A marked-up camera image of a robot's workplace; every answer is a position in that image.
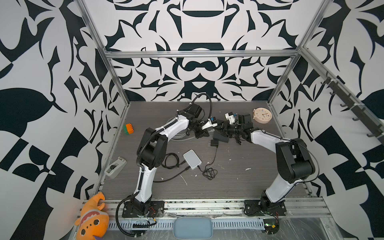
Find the black switch box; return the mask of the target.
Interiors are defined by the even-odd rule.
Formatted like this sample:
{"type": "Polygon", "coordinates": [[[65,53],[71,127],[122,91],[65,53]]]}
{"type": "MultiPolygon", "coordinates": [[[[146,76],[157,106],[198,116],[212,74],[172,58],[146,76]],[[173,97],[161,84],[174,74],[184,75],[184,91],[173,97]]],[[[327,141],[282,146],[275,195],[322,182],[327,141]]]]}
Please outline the black switch box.
{"type": "Polygon", "coordinates": [[[219,142],[223,142],[223,143],[228,143],[230,138],[222,135],[219,132],[214,132],[213,139],[215,141],[219,141],[219,142]]]}

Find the white network switch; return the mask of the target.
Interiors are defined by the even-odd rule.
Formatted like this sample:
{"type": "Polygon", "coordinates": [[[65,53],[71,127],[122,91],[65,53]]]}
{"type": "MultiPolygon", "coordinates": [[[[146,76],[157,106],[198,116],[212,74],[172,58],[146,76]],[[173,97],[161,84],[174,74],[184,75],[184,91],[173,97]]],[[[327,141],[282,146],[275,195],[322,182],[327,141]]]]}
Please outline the white network switch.
{"type": "Polygon", "coordinates": [[[189,150],[186,153],[183,154],[183,158],[185,161],[189,164],[192,170],[196,169],[202,164],[201,159],[199,156],[195,153],[194,150],[189,150]]]}

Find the black power adapter with cable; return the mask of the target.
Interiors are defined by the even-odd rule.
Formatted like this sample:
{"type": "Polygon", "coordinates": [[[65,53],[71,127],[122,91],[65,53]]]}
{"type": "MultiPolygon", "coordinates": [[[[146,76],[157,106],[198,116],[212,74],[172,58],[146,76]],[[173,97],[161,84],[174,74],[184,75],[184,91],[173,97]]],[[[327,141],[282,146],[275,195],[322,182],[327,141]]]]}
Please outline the black power adapter with cable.
{"type": "Polygon", "coordinates": [[[211,159],[211,161],[209,163],[207,163],[204,166],[203,169],[200,166],[198,166],[198,169],[202,173],[203,177],[205,177],[209,181],[213,180],[218,174],[218,171],[216,169],[214,169],[212,167],[212,165],[214,164],[214,162],[216,160],[218,147],[219,147],[219,141],[218,140],[211,140],[210,144],[211,144],[211,147],[215,148],[215,154],[214,154],[213,158],[211,159]]]}

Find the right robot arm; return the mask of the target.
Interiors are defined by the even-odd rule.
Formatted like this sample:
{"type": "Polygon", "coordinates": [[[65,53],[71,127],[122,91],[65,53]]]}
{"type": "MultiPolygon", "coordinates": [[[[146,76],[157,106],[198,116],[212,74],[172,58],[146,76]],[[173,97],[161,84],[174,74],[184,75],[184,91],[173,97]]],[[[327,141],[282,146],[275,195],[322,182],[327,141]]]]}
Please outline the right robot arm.
{"type": "Polygon", "coordinates": [[[228,138],[244,140],[276,154],[278,175],[263,192],[260,203],[263,207],[282,202],[297,184],[304,183],[316,171],[302,139],[285,139],[256,128],[250,115],[234,116],[228,113],[224,121],[219,121],[216,129],[228,138]]]}

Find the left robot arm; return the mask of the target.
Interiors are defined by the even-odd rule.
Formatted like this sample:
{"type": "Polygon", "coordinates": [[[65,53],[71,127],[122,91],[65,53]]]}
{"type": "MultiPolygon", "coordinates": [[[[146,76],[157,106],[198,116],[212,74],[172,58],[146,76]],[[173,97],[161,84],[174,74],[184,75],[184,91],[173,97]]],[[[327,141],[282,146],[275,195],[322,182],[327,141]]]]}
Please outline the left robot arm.
{"type": "Polygon", "coordinates": [[[156,129],[146,129],[137,151],[139,177],[131,197],[134,208],[142,214],[150,207],[155,174],[166,158],[168,142],[184,130],[194,132],[197,139],[208,137],[208,128],[218,125],[217,119],[212,115],[204,121],[199,120],[201,111],[199,105],[190,104],[186,109],[178,111],[166,124],[156,129]]]}

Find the orange green toy block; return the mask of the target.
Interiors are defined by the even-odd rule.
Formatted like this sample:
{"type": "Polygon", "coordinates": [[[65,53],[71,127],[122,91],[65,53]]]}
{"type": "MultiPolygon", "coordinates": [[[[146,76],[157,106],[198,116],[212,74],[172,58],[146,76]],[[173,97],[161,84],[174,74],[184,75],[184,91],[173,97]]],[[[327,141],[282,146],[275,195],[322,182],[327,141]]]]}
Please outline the orange green toy block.
{"type": "Polygon", "coordinates": [[[134,128],[132,124],[126,124],[123,126],[123,131],[126,135],[131,135],[134,133],[134,128]]]}

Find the grey tape dispenser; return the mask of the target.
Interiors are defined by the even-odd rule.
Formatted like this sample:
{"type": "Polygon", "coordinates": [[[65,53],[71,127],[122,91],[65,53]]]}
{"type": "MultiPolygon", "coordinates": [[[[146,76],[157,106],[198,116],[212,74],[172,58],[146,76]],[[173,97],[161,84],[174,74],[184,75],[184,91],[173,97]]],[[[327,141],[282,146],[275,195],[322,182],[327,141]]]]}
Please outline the grey tape dispenser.
{"type": "Polygon", "coordinates": [[[118,157],[117,160],[107,166],[104,171],[105,176],[110,179],[115,179],[122,171],[122,169],[126,166],[126,164],[127,161],[124,158],[118,157]]]}

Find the grey blue cushion pad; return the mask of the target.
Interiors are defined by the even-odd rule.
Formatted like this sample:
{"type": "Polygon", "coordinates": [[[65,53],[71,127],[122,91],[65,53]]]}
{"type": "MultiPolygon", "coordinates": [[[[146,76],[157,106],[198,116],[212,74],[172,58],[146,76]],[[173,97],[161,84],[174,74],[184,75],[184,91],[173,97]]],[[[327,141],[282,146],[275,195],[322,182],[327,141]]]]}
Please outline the grey blue cushion pad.
{"type": "Polygon", "coordinates": [[[209,240],[213,225],[209,218],[183,217],[174,222],[173,235],[179,240],[209,240]]]}

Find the orange plush fish toy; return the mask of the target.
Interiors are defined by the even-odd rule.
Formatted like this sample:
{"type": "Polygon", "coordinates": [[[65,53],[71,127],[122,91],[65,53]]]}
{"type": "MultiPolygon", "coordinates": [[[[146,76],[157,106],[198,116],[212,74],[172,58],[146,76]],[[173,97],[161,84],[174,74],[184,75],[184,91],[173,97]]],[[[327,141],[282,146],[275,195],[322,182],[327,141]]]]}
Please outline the orange plush fish toy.
{"type": "Polygon", "coordinates": [[[99,205],[100,200],[105,200],[102,192],[90,198],[82,208],[81,216],[75,222],[75,226],[79,227],[77,240],[101,240],[107,232],[110,218],[103,212],[105,203],[99,205]]]}

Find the black wall hook rail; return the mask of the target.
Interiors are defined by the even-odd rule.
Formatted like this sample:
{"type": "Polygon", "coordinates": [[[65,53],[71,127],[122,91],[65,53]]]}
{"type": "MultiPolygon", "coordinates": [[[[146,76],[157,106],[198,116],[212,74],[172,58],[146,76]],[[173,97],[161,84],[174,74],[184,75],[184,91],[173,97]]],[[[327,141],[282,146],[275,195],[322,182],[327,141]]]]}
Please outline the black wall hook rail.
{"type": "Polygon", "coordinates": [[[343,103],[341,108],[352,111],[355,115],[353,121],[361,122],[370,132],[368,138],[376,138],[381,145],[384,145],[384,123],[381,121],[358,97],[349,90],[341,80],[332,76],[326,71],[325,80],[322,86],[331,89],[330,95],[337,96],[343,103]]]}

